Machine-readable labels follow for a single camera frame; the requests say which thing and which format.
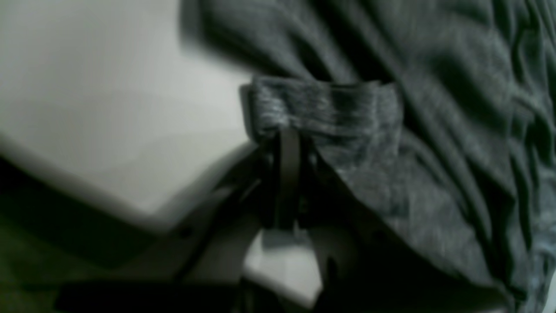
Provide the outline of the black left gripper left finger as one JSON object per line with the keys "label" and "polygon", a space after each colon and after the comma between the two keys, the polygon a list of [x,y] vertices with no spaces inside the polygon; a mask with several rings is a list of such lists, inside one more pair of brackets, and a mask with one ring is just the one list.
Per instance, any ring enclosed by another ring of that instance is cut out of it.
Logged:
{"label": "black left gripper left finger", "polygon": [[289,230],[289,129],[264,138],[182,222],[111,279],[64,284],[63,313],[283,313],[244,279],[261,230]]}

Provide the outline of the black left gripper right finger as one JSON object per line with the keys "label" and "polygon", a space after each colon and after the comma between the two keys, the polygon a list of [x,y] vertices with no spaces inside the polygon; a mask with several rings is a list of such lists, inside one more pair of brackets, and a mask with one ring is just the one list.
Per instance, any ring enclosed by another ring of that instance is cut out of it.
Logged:
{"label": "black left gripper right finger", "polygon": [[322,290],[314,313],[510,313],[508,297],[442,272],[348,190],[312,141],[289,130],[291,217],[312,241]]}

